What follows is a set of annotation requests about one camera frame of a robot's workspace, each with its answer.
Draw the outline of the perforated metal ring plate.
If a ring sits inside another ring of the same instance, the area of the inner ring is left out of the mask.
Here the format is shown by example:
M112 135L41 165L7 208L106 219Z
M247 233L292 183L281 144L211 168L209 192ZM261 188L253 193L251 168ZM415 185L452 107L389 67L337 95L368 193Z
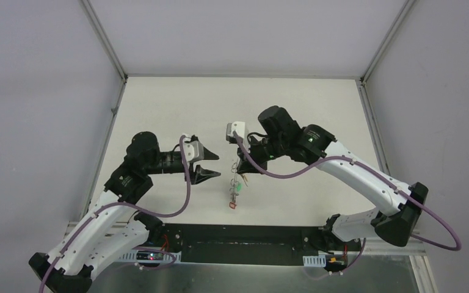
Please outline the perforated metal ring plate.
M236 186L240 183L242 186L247 186L247 178L245 175L238 174L238 165L239 161L236 161L231 166L231 172L233 173L233 177L230 181L230 202L235 202L237 204L237 197L239 196L240 192L236 191Z

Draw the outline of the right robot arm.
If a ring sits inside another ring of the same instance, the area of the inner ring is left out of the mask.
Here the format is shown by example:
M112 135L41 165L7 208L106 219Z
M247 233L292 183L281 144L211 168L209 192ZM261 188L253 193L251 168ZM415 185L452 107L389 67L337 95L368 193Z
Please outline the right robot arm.
M334 214L321 228L325 248L337 250L365 237L404 247L421 215L428 189L391 178L361 160L324 128L301 127L285 108L271 106L258 116L265 133L248 132L244 122L227 124L226 140L237 144L238 174L268 174L267 163L288 156L295 162L326 172L363 195L375 207L352 215Z

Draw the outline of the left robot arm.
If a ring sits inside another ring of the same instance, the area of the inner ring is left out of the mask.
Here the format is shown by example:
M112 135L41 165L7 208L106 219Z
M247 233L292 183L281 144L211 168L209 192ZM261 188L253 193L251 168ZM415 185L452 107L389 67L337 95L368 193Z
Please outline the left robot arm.
M149 131L132 138L123 162L75 228L51 251L30 258L29 265L41 281L39 292L87 292L93 280L121 255L142 244L160 243L161 219L185 211L193 185L220 176L200 166L200 161L216 161L219 156L197 136L183 134L177 147L178 151L161 151L156 135ZM138 206L153 187L152 175L174 173L183 173L186 182L182 207L163 214Z

